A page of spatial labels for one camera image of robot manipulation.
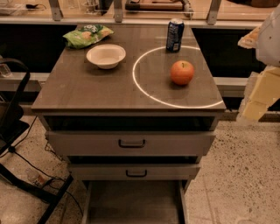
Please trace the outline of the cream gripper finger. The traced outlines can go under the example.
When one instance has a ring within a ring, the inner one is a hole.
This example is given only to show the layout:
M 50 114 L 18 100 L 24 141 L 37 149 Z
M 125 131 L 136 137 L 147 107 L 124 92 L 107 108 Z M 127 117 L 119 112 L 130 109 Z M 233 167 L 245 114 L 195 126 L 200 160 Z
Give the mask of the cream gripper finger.
M 258 122 L 279 99 L 280 68 L 266 66 L 260 73 L 252 72 L 236 120 L 241 123 Z
M 256 27 L 253 31 L 240 38 L 237 45 L 246 49 L 256 48 L 259 31 L 260 26 Z

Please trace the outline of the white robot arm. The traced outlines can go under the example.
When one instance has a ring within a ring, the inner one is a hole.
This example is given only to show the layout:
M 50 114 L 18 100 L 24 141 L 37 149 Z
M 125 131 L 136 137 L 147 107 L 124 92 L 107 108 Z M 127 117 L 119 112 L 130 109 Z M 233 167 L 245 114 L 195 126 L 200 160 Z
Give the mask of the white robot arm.
M 261 26 L 242 37 L 238 46 L 255 48 L 257 60 L 266 66 L 249 76 L 236 118 L 238 122 L 254 123 L 280 99 L 280 5 Z

